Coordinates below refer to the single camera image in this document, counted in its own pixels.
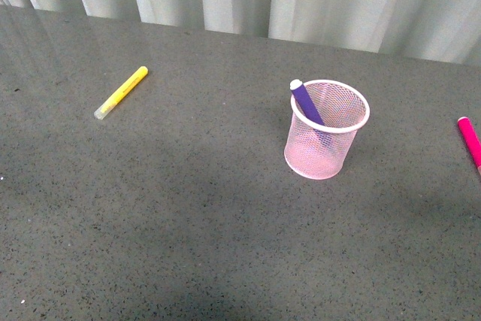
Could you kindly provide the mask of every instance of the yellow highlighter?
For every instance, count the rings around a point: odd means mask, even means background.
[[[141,82],[141,80],[144,79],[147,73],[149,73],[149,70],[142,65],[123,85],[119,87],[118,90],[113,93],[113,95],[108,97],[98,110],[95,111],[95,117],[103,120],[105,116],[109,114],[109,112],[113,110],[113,108]]]

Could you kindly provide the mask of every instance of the mesh pencil holder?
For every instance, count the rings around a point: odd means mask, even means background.
[[[335,80],[312,80],[304,85],[325,125],[308,120],[292,96],[284,156],[296,173],[324,180],[342,169],[356,132],[368,121],[369,104],[360,92]]]

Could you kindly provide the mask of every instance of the gray table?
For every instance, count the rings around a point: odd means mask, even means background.
[[[295,78],[370,103],[329,180],[283,158]],[[481,131],[480,78],[0,7],[0,319],[479,319],[481,183],[456,120]]]

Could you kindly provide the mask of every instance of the pink marker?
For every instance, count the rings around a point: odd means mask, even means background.
[[[479,174],[481,174],[481,143],[474,131],[474,127],[467,117],[459,118],[458,126],[463,134],[464,140],[466,141],[467,148],[473,157],[474,164],[476,165],[476,168],[478,168]]]

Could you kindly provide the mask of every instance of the pen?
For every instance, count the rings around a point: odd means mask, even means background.
[[[325,126],[321,116],[319,115],[319,112],[316,109],[316,106],[309,96],[309,93],[307,93],[307,89],[304,84],[299,79],[295,79],[291,82],[290,88],[295,100],[298,101],[298,104],[304,112],[306,118],[317,124],[320,124],[321,126]]]
[[[476,168],[478,168],[479,174],[481,174],[481,143],[474,131],[474,127],[467,117],[461,117],[458,119],[458,127],[463,134],[467,148],[473,157],[474,164],[476,165]]]
[[[129,94],[134,87],[140,83],[141,80],[149,73],[147,67],[143,65],[128,79],[123,85],[119,87],[105,102],[101,105],[98,110],[95,111],[94,115],[96,118],[103,120],[111,110],[115,108],[116,105],[124,99],[126,95]]]

